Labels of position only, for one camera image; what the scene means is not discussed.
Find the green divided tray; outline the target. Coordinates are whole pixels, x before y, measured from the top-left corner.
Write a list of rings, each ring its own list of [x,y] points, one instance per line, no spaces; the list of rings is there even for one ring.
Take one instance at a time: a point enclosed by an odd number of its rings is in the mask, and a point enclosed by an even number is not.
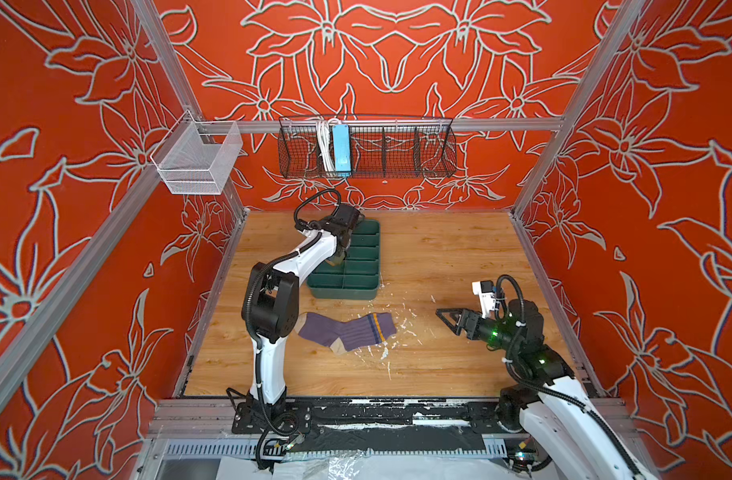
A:
[[[317,299],[369,301],[381,285],[381,225],[366,219],[353,232],[344,260],[319,265],[306,279]]]

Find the purple sock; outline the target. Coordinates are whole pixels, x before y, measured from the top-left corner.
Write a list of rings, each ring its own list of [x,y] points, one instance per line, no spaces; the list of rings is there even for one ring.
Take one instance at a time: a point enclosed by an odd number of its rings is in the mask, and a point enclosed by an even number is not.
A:
[[[371,313],[343,322],[310,312],[299,316],[294,331],[301,338],[341,355],[383,344],[397,333],[397,328],[390,313]]]

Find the green striped sock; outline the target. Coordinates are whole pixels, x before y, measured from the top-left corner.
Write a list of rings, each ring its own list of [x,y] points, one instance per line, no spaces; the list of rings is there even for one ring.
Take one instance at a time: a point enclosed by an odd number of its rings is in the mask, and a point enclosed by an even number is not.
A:
[[[345,256],[344,255],[335,255],[335,256],[331,256],[331,257],[327,258],[325,260],[325,262],[329,266],[336,267],[336,266],[341,265],[344,262],[344,260],[345,260]]]

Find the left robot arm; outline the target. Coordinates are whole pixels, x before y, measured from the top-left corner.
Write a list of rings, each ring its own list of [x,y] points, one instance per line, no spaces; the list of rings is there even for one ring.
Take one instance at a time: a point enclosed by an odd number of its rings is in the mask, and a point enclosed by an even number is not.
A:
[[[347,204],[318,220],[303,220],[300,212],[294,211],[294,228],[303,240],[289,253],[254,265],[241,311],[254,355],[251,395],[262,406],[274,407],[286,395],[285,348],[298,320],[301,285],[321,264],[345,257],[362,218]]]

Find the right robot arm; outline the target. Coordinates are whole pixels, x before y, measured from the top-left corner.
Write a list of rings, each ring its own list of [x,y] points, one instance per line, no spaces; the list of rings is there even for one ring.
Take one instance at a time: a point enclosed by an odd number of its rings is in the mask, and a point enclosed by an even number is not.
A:
[[[525,432],[545,451],[541,461],[508,459],[508,468],[533,473],[554,465],[568,479],[654,479],[592,404],[568,362],[547,345],[544,317],[528,300],[512,300],[491,318],[466,308],[441,308],[436,316],[457,336],[504,353],[516,382],[501,391],[495,413],[509,432]]]

